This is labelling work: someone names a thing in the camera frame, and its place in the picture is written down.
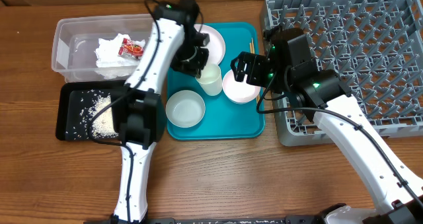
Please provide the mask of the white plastic cup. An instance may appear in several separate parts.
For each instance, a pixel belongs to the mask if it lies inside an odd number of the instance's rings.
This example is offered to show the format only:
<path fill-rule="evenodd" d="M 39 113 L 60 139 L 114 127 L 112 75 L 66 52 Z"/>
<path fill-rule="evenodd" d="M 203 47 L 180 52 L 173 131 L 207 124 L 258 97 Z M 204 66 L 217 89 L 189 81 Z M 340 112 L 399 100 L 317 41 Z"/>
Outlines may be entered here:
<path fill-rule="evenodd" d="M 196 80 L 209 96 L 216 96 L 222 91 L 221 68 L 217 64 L 207 64 Z"/>

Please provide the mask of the white pink bowl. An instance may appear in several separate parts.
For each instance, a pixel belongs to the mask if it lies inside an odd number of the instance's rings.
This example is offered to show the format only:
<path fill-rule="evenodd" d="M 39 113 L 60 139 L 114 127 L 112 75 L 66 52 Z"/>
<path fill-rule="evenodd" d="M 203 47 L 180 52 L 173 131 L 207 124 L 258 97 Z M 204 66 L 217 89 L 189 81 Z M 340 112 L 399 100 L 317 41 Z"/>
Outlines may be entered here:
<path fill-rule="evenodd" d="M 222 87 L 227 98 L 236 104 L 246 104 L 253 101 L 261 90 L 260 87 L 247 84 L 246 81 L 237 82 L 232 70 L 226 72 Z"/>

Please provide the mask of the grey bowl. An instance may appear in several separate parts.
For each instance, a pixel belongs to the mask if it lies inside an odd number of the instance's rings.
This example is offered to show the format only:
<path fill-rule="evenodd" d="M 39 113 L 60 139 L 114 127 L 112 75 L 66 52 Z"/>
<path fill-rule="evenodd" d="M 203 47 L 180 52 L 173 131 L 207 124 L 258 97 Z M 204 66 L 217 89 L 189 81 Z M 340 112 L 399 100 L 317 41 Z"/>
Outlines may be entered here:
<path fill-rule="evenodd" d="M 203 98 L 194 91 L 182 90 L 167 101 L 165 112 L 170 123 L 180 128 L 197 125 L 206 112 Z"/>

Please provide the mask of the red snack wrapper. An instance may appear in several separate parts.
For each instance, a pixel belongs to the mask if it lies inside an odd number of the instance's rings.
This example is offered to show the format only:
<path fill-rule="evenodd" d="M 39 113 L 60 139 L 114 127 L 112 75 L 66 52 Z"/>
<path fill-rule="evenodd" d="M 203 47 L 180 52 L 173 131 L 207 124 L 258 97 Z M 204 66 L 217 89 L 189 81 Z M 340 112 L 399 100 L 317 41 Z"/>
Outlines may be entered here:
<path fill-rule="evenodd" d="M 118 55 L 129 59 L 140 60 L 143 52 L 144 50 L 142 46 L 136 44 L 130 39 L 124 38 L 122 40 L 120 49 L 118 50 Z"/>

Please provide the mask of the white tissue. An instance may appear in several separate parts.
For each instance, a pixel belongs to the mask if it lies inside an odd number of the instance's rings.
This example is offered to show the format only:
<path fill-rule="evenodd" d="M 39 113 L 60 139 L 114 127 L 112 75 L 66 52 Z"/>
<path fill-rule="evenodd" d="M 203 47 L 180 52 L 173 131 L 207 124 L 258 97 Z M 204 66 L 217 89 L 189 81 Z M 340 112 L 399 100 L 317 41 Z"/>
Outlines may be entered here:
<path fill-rule="evenodd" d="M 97 58 L 96 66 L 100 68 L 100 71 L 97 71 L 97 73 L 106 80 L 131 75 L 133 67 L 139 64 L 136 59 L 123 57 L 118 54 L 124 39 L 131 40 L 128 34 L 120 33 L 111 40 L 98 39 L 99 46 L 95 50 L 95 55 Z"/>

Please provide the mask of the pile of rice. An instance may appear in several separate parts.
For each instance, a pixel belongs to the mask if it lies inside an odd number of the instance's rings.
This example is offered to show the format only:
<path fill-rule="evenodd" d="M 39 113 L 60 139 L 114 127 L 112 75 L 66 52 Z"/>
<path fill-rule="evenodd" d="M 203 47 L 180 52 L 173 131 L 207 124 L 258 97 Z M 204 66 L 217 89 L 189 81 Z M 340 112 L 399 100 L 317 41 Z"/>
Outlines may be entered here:
<path fill-rule="evenodd" d="M 89 139 L 87 127 L 92 118 L 111 103 L 110 90 L 73 91 L 69 96 L 67 122 L 65 126 L 66 140 Z M 109 139 L 118 136 L 114 130 L 112 109 L 103 112 L 91 126 L 96 139 Z"/>

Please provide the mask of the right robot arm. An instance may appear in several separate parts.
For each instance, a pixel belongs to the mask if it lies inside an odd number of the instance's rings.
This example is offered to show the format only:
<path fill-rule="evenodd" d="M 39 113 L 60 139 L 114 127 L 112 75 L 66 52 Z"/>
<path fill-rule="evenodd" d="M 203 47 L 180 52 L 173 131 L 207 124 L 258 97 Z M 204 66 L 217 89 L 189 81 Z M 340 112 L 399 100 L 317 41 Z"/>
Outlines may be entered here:
<path fill-rule="evenodd" d="M 324 131 L 357 172 L 372 209 L 332 205 L 315 215 L 285 217 L 285 223 L 421 223 L 422 179 L 391 150 L 362 112 L 350 87 L 332 69 L 319 70 L 300 28 L 265 30 L 265 55 L 241 52 L 231 61 L 237 82 L 272 91 Z"/>

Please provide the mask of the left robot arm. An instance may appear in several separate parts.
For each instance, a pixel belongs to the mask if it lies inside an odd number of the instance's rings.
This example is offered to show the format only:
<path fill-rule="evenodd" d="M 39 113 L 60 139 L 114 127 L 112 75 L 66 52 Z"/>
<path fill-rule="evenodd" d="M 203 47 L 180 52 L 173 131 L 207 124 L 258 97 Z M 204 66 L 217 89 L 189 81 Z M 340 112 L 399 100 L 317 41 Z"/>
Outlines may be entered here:
<path fill-rule="evenodd" d="M 150 14 L 153 27 L 139 65 L 112 99 L 122 152 L 120 193 L 112 223 L 147 219 L 149 167 L 167 122 L 161 91 L 168 71 L 199 78 L 209 57 L 209 36 L 194 27 L 201 15 L 195 0 L 161 1 Z"/>

